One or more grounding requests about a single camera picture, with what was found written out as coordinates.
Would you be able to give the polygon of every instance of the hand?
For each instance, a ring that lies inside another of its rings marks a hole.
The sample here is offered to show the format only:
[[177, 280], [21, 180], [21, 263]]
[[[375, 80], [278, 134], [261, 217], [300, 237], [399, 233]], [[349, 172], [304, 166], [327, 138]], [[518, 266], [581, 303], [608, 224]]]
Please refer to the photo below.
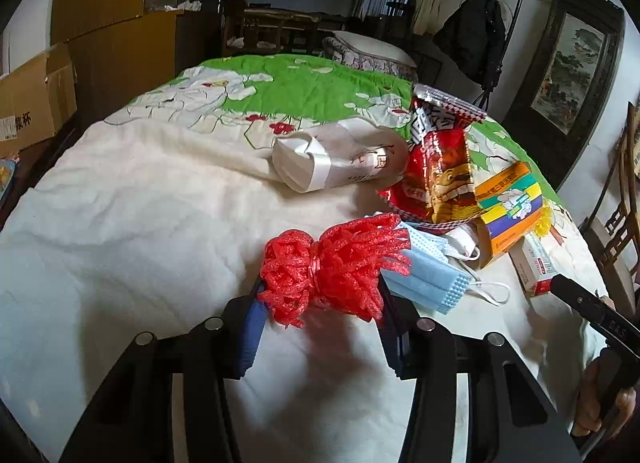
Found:
[[[585, 370], [578, 388], [574, 427], [571, 429], [571, 434], [574, 436], [587, 436], [591, 432], [600, 430], [602, 426], [596, 385], [599, 372], [600, 358], [596, 358]], [[620, 414], [607, 432], [605, 439], [616, 437], [633, 415], [636, 407], [636, 390], [622, 389], [616, 396], [616, 406], [619, 408]]]

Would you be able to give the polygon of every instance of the black jacket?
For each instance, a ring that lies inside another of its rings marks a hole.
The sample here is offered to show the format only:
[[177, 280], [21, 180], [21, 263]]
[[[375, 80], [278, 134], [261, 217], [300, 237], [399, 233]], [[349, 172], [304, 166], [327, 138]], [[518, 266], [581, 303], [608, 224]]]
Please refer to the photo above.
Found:
[[504, 23], [497, 0], [466, 0], [433, 37], [433, 42], [482, 89], [500, 77]]

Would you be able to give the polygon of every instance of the metal bolt head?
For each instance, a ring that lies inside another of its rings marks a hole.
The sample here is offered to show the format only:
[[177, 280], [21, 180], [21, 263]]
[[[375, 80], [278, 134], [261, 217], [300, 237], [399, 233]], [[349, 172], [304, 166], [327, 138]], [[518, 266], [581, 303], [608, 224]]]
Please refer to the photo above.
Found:
[[220, 317], [211, 317], [208, 318], [206, 322], [204, 322], [204, 327], [209, 331], [217, 331], [222, 328], [225, 323], [222, 321]]
[[489, 333], [487, 340], [489, 340], [489, 344], [497, 348], [504, 345], [504, 337], [499, 333]]
[[149, 333], [149, 331], [145, 331], [145, 332], [139, 333], [136, 336], [136, 344], [138, 344], [139, 346], [146, 346], [153, 339], [154, 339], [154, 336], [151, 333]]
[[436, 322], [434, 322], [430, 318], [421, 318], [417, 321], [416, 325], [422, 331], [433, 331], [434, 329], [436, 329]]

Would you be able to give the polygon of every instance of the framed painting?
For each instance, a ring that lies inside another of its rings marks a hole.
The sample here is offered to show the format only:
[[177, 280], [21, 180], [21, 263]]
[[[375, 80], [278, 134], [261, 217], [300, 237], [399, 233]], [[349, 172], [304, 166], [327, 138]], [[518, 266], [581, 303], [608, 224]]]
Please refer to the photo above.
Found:
[[615, 76], [624, 12], [609, 0], [553, 0], [502, 125], [558, 189], [598, 123]]

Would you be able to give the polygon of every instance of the white paper bag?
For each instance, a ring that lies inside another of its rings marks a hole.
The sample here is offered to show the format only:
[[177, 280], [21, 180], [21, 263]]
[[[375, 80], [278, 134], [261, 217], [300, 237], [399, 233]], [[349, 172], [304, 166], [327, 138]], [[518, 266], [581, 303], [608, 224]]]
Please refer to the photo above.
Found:
[[398, 133], [362, 118], [348, 118], [277, 138], [273, 166], [297, 192], [402, 175], [407, 144]]

